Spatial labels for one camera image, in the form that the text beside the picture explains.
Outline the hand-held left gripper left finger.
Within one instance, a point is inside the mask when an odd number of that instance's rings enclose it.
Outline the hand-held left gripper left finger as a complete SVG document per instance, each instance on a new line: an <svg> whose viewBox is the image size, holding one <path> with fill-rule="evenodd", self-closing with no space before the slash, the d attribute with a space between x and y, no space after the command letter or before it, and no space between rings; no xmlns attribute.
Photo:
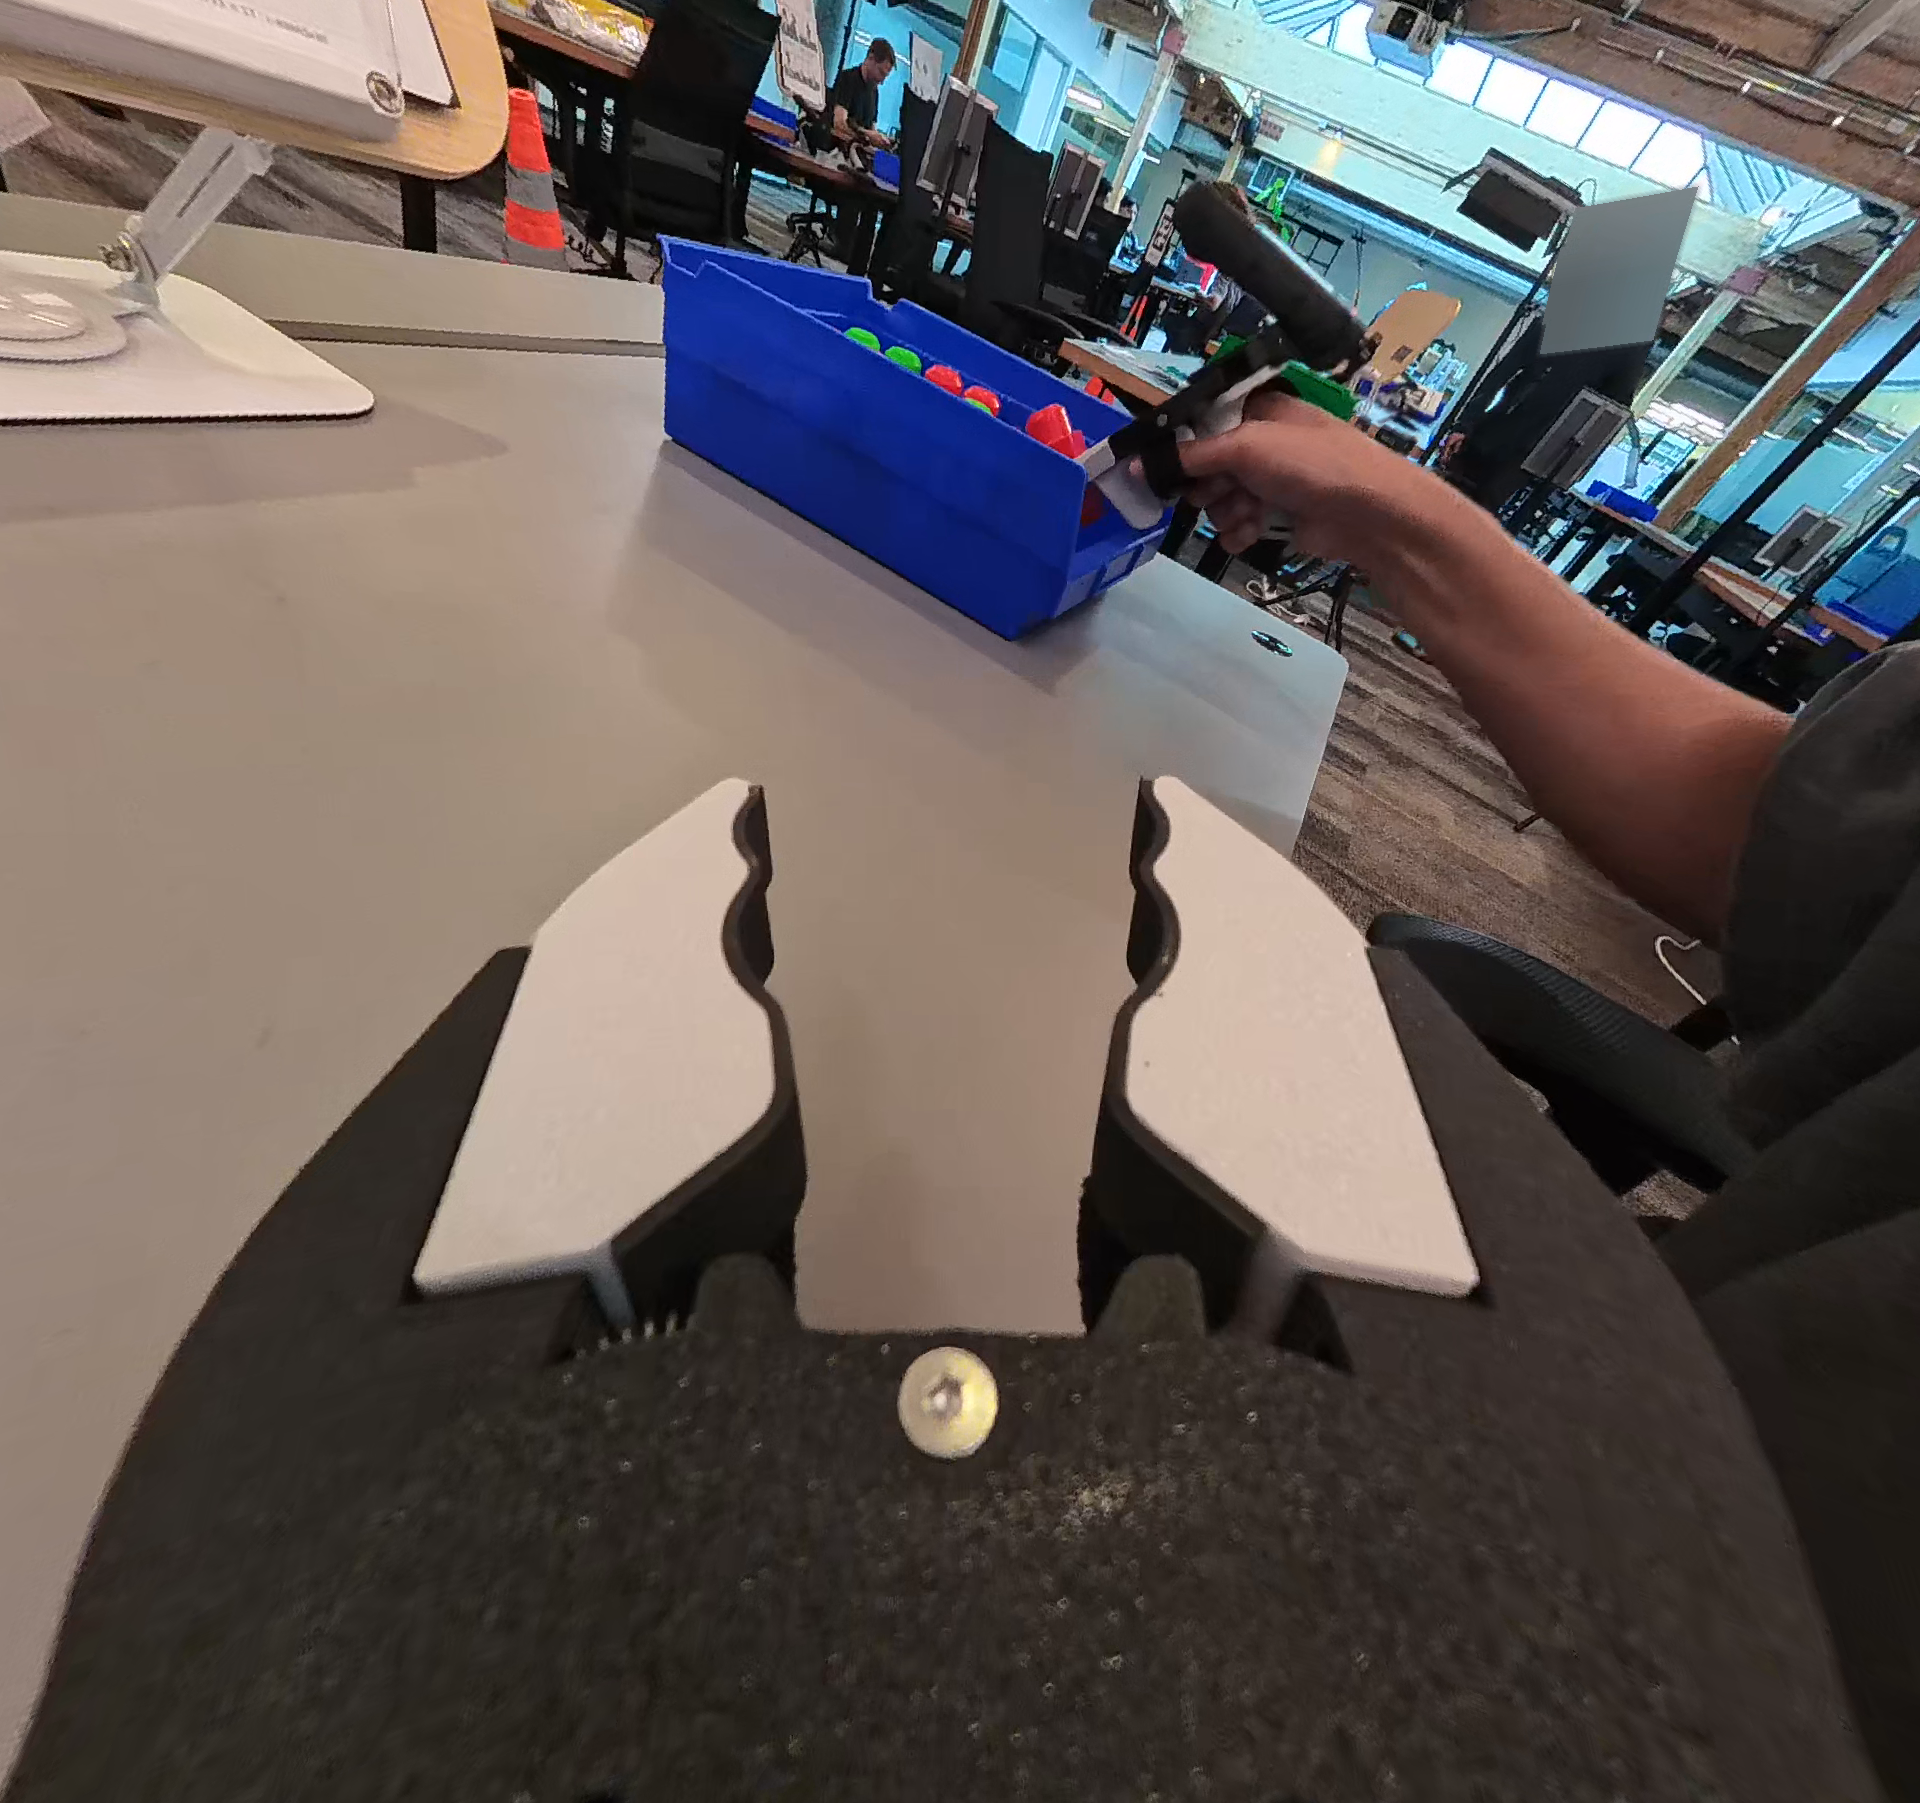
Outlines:
<svg viewBox="0 0 1920 1803"><path fill-rule="evenodd" d="M576 1281L612 1332L710 1262L796 1278L805 1120L769 992L763 790L723 778L536 932L412 1271L424 1297Z"/></svg>

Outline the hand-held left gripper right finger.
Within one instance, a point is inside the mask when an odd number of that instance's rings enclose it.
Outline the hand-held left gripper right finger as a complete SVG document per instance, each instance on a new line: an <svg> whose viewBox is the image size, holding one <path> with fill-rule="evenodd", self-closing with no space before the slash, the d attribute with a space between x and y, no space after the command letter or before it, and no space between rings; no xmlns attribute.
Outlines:
<svg viewBox="0 0 1920 1803"><path fill-rule="evenodd" d="M1444 1156L1361 932L1176 777L1138 783L1132 989L1088 1175L1088 1318L1176 1259L1210 1332L1284 1332L1312 1282L1477 1292Z"/></svg>

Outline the blue plastic bin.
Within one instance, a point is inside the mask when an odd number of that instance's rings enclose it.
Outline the blue plastic bin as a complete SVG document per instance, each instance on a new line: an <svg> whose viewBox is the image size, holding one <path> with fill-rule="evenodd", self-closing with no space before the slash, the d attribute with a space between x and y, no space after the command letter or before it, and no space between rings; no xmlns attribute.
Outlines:
<svg viewBox="0 0 1920 1803"><path fill-rule="evenodd" d="M838 325L875 311L961 358L1027 364L1094 402L1101 442L1125 410L932 310L881 302L863 278L678 236L659 238L659 259L665 434L975 624L1023 639L1162 550L1174 508L1162 530L1131 530L1079 456L848 345Z"/></svg>

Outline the person's right forearm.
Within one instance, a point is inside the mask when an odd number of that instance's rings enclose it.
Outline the person's right forearm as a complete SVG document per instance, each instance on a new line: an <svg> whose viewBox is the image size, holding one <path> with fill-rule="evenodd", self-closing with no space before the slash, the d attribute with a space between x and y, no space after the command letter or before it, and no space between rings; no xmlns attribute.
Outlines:
<svg viewBox="0 0 1920 1803"><path fill-rule="evenodd" d="M1789 716L1634 639L1430 471L1364 456L1359 561L1532 808L1634 903L1721 944Z"/></svg>

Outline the grey desk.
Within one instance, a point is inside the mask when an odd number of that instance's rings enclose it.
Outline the grey desk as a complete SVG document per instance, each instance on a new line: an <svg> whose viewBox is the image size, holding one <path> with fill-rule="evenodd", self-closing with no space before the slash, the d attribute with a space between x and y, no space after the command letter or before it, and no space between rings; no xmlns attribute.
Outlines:
<svg viewBox="0 0 1920 1803"><path fill-rule="evenodd" d="M1064 1334L1143 777L1287 849L1348 661L1169 558L1005 641L673 446L659 292L222 226L374 396L4 433L4 1763L207 1292L479 964L763 785L823 1330Z"/></svg>

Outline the person's right hand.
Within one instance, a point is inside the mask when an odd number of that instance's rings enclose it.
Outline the person's right hand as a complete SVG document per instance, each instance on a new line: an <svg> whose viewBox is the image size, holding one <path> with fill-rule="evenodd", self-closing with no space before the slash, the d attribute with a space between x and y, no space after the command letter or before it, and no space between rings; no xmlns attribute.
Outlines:
<svg viewBox="0 0 1920 1803"><path fill-rule="evenodd" d="M1234 429L1184 442L1179 464L1230 557L1284 539L1390 585L1432 570L1484 526L1444 479L1287 394L1252 397Z"/></svg>

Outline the black studio light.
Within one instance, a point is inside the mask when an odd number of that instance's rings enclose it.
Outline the black studio light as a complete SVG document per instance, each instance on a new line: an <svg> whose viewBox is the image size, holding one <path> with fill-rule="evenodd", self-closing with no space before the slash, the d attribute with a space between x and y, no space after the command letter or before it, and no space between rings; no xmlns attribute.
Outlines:
<svg viewBox="0 0 1920 1803"><path fill-rule="evenodd" d="M1576 186L1500 150L1485 150L1452 177L1446 192L1458 192L1460 214L1523 253L1553 244L1583 208Z"/></svg>

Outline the cluster of stacked toy blocks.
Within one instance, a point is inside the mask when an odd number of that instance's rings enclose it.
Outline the cluster of stacked toy blocks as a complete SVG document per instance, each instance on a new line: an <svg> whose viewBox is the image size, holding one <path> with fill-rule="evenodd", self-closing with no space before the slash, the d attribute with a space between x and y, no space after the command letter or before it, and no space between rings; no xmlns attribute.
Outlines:
<svg viewBox="0 0 1920 1803"><path fill-rule="evenodd" d="M1030 440L1059 454L1088 456L1109 434L1088 396L1074 389L1049 389L1044 376L1009 361L992 366L985 350L961 358L939 350L931 339L885 330L878 314L855 315L838 325L839 336L872 350L909 376L919 376L953 400L968 402L985 416L1021 429Z"/></svg>

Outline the grey flag panel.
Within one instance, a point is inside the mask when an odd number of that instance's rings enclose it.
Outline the grey flag panel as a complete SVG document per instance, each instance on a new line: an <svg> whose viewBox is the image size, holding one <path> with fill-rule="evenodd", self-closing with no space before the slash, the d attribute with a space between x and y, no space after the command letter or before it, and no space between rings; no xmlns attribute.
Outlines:
<svg viewBox="0 0 1920 1803"><path fill-rule="evenodd" d="M1698 190L1660 190L1582 205L1551 264L1543 311L1546 358L1653 340Z"/></svg>

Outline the person's dark sweatshirt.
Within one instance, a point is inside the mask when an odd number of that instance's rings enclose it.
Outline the person's dark sweatshirt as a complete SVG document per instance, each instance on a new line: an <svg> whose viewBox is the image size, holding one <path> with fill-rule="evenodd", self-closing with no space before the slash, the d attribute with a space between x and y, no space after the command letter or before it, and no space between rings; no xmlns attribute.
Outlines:
<svg viewBox="0 0 1920 1803"><path fill-rule="evenodd" d="M1918 655L1795 720L1723 936L1752 1164L1661 1244L1788 1499L1890 1798L1918 1791Z"/></svg>

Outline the orange traffic cone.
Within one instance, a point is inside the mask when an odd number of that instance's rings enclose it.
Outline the orange traffic cone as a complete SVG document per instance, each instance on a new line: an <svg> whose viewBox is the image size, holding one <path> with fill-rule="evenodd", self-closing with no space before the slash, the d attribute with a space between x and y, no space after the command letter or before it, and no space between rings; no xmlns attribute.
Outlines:
<svg viewBox="0 0 1920 1803"><path fill-rule="evenodd" d="M564 274L566 230L533 89L508 89L505 261Z"/></svg>

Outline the instruction sheet on stand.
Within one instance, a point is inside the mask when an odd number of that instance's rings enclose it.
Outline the instruction sheet on stand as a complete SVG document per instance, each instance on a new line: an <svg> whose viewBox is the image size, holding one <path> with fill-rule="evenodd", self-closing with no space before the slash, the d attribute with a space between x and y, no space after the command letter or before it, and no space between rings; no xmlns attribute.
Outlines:
<svg viewBox="0 0 1920 1803"><path fill-rule="evenodd" d="M427 0L427 12L445 55L456 101L439 107L411 97L399 130L383 143L351 141L336 130L238 105L217 105L164 87L86 76L66 79L60 62L4 55L4 76L89 100L226 129L276 147L334 155L411 177L451 182L477 171L505 143L507 71L487 0Z"/></svg>

